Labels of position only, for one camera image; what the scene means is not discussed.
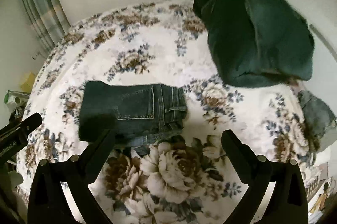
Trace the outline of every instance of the gray curtain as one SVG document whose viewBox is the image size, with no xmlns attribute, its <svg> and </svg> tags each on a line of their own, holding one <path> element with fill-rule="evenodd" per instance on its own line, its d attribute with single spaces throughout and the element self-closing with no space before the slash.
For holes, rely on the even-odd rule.
<svg viewBox="0 0 337 224">
<path fill-rule="evenodd" d="M 70 27 L 59 0 L 22 0 L 40 38 L 43 48 L 50 52 Z"/>
</svg>

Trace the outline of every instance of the metal screw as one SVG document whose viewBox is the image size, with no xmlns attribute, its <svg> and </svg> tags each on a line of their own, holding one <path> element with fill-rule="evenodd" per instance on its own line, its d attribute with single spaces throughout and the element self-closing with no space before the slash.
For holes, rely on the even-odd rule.
<svg viewBox="0 0 337 224">
<path fill-rule="evenodd" d="M 46 158 L 40 160 L 40 165 L 43 166 L 43 165 L 46 165 L 48 163 L 48 160 Z"/>
<path fill-rule="evenodd" d="M 72 162 L 76 162 L 76 161 L 78 161 L 78 160 L 79 160 L 79 158 L 80 158 L 80 156 L 79 156 L 79 155 L 72 155 L 72 156 L 70 157 L 70 161 L 72 161 Z"/>
<path fill-rule="evenodd" d="M 261 161 L 261 162 L 265 162 L 267 160 L 267 158 L 265 156 L 263 156 L 263 155 L 258 155 L 257 156 L 257 160 Z"/>
<path fill-rule="evenodd" d="M 290 162 L 291 165 L 294 165 L 294 166 L 297 165 L 297 161 L 294 160 L 294 159 L 289 160 L 289 162 Z"/>
</svg>

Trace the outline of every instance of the striped curtain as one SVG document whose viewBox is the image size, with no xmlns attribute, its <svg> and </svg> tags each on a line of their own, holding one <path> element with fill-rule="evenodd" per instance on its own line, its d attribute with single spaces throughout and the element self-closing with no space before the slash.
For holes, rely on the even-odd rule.
<svg viewBox="0 0 337 224">
<path fill-rule="evenodd" d="M 31 27 L 43 48 L 50 52 L 70 27 L 59 0 L 22 0 Z"/>
</svg>

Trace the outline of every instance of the floral bedsheet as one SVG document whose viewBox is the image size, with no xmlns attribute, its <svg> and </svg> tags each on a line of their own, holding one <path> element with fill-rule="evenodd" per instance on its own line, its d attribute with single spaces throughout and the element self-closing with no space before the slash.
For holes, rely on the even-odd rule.
<svg viewBox="0 0 337 224">
<path fill-rule="evenodd" d="M 19 192 L 26 201 L 41 159 L 65 161 L 88 145 L 78 139 L 78 116 L 90 80 L 183 87 L 188 106 L 181 136 L 112 151 L 89 185 L 114 223 L 223 223 L 247 190 L 221 147 L 226 129 L 269 160 L 296 159 L 306 184 L 317 175 L 307 164 L 303 114 L 291 87 L 223 83 L 192 5 L 190 0 L 141 4 L 96 14 L 70 28 L 45 61 L 25 110 L 24 118 L 35 112 L 43 117 L 18 154 L 17 170 L 24 177 Z M 82 221 L 67 184 L 62 188 Z"/>
</svg>

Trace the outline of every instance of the yellow object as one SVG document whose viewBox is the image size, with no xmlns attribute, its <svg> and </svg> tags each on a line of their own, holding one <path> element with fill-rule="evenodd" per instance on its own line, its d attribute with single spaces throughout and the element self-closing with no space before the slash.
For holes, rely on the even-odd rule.
<svg viewBox="0 0 337 224">
<path fill-rule="evenodd" d="M 25 74 L 20 83 L 21 90 L 30 93 L 33 89 L 35 78 L 36 76 L 32 72 Z"/>
</svg>

